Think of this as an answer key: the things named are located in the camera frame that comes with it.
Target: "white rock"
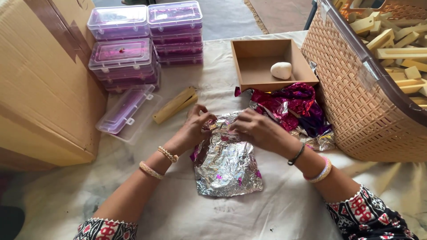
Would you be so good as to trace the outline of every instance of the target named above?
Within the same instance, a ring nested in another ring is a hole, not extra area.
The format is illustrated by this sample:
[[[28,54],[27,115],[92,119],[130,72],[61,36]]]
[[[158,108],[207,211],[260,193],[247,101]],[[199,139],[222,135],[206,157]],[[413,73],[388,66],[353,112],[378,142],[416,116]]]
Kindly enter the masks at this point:
[[[273,76],[286,80],[291,77],[292,65],[289,62],[278,62],[271,67],[270,72]]]

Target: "bangle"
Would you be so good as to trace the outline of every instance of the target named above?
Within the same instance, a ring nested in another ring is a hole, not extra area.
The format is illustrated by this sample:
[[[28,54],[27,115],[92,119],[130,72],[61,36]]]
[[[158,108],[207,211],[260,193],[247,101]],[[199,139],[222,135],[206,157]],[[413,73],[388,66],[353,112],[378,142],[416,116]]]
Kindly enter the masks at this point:
[[[164,178],[163,175],[158,174],[156,171],[147,166],[143,161],[139,163],[139,168],[157,179],[162,180]]]
[[[289,166],[292,166],[295,163],[295,161],[299,158],[299,156],[301,156],[302,152],[304,151],[304,148],[305,148],[305,143],[302,143],[302,147],[301,147],[301,150],[299,150],[299,153],[291,160],[288,160]]]
[[[332,169],[332,163],[330,162],[330,160],[326,157],[322,157],[325,160],[325,168],[323,169],[323,171],[315,178],[313,179],[309,179],[309,178],[305,178],[305,180],[311,182],[311,183],[317,183],[323,179],[326,178],[326,176],[328,176],[328,174],[330,173],[331,169]]]
[[[169,158],[169,160],[172,162],[172,163],[176,163],[176,161],[178,161],[178,156],[177,155],[174,155],[174,156],[172,156],[172,154],[170,154],[168,151],[166,151],[166,149],[164,149],[162,146],[159,146],[158,148],[157,148],[157,150],[159,150],[161,153],[163,153],[167,158]]]

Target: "beige plastic basket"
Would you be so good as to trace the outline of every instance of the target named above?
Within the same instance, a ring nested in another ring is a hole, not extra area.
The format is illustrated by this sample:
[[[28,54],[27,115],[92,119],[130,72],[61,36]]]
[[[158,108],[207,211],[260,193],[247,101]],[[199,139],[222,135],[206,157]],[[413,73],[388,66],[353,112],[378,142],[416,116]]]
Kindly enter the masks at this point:
[[[351,2],[342,14],[363,11],[350,9]],[[426,4],[386,0],[378,10],[425,19]],[[400,90],[328,0],[318,0],[301,51],[317,63],[316,98],[342,151],[362,161],[427,161],[427,111]]]

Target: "white tablecloth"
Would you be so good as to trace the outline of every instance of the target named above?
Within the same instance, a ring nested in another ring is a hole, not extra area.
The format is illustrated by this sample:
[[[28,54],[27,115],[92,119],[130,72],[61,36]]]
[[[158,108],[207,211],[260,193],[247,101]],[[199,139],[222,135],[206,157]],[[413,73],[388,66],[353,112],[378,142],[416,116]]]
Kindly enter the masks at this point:
[[[243,39],[293,38],[301,46],[305,35],[289,32]],[[204,66],[163,69],[158,94],[169,100],[192,85],[198,89],[199,103],[214,114],[246,108],[247,96],[234,97],[238,81],[230,39],[206,41],[204,61]],[[92,164],[17,177],[3,198],[3,204],[26,212],[17,239],[72,239],[78,224],[91,217],[139,161],[175,134],[185,116],[182,111],[160,126],[151,123],[135,146],[104,135]],[[262,192],[217,198],[197,194],[189,154],[173,164],[146,205],[138,239],[341,239],[320,195],[280,156],[255,149]],[[359,162],[339,150],[321,154],[399,211],[420,239],[427,237],[424,164]]]

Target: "black and red patterned fabric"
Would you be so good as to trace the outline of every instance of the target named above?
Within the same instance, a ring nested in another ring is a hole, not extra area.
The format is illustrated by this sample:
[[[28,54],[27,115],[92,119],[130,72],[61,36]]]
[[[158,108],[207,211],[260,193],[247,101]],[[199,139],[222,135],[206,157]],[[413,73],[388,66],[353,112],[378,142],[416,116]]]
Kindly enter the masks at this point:
[[[349,240],[418,240],[405,220],[363,185],[350,200],[326,204],[330,216]]]
[[[88,219],[77,228],[73,240],[135,240],[137,224]]]
[[[419,240],[398,212],[363,185],[350,200],[326,206],[345,240]],[[136,224],[89,219],[79,226],[74,240],[135,240],[136,231]]]

